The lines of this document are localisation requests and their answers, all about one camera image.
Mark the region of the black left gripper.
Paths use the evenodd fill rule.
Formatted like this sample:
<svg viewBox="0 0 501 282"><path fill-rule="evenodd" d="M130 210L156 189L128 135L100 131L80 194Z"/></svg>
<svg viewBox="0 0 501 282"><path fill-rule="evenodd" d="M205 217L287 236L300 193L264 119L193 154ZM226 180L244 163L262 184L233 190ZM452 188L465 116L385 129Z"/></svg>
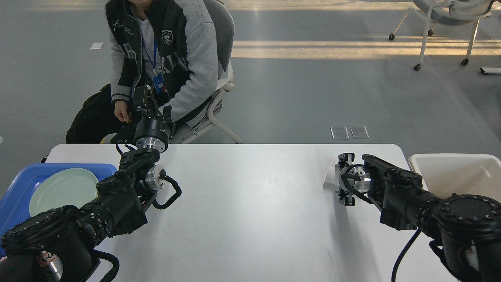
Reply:
<svg viewBox="0 0 501 282"><path fill-rule="evenodd" d="M162 110L162 117L155 99L155 87L149 85L137 87L132 102L132 108L140 119L133 145L137 148L151 148L162 153L168 149L170 140L169 124L172 123L172 106L166 105Z"/></svg>

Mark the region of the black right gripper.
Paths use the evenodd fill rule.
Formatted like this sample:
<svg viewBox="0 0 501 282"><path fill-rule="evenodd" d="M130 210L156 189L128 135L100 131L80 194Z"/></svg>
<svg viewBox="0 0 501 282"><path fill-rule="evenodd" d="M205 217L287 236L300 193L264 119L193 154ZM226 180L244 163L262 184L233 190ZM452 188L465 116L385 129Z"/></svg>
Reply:
<svg viewBox="0 0 501 282"><path fill-rule="evenodd" d="M334 164L340 187L336 190L336 194L338 203L343 206L355 206L353 194L364 194L364 166L353 164L354 160L354 153L344 152L338 155L338 162Z"/></svg>

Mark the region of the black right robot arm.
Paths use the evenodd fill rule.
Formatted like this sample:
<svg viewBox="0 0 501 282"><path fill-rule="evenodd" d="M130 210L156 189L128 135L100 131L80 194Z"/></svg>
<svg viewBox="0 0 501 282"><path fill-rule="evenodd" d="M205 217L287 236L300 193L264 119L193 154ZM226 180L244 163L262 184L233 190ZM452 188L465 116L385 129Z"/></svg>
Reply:
<svg viewBox="0 0 501 282"><path fill-rule="evenodd" d="M355 163L344 152L333 164L339 188L338 202L354 206L361 199L380 211L380 222L396 230L415 230L393 266L391 280L417 237L431 238L429 247L460 282L499 282L501 220L497 200L474 194L439 198L424 190L416 172L397 167L374 155Z"/></svg>

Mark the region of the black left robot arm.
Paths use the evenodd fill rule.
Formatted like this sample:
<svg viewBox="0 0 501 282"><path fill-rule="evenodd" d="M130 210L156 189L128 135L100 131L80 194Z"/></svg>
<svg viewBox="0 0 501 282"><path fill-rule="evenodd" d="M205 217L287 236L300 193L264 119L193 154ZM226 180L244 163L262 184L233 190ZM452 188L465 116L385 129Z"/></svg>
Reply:
<svg viewBox="0 0 501 282"><path fill-rule="evenodd" d="M118 171L96 184L98 196L77 208L65 205L41 212L1 237L6 259L2 282L85 282L102 260L112 265L102 282L114 280L119 260L96 250L104 239L130 234L147 223L150 206L164 210L182 194L177 181L157 164L168 148L171 107L158 109L155 87L135 90L132 107L141 113Z"/></svg>

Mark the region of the person's right hand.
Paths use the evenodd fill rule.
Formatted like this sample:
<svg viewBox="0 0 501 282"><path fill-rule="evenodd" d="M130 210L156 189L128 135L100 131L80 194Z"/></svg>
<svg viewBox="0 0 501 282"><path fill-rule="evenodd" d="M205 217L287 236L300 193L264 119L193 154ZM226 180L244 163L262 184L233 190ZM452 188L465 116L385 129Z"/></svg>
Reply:
<svg viewBox="0 0 501 282"><path fill-rule="evenodd" d="M128 104L125 101L114 102L114 115L122 123L131 122L131 113L128 111Z"/></svg>

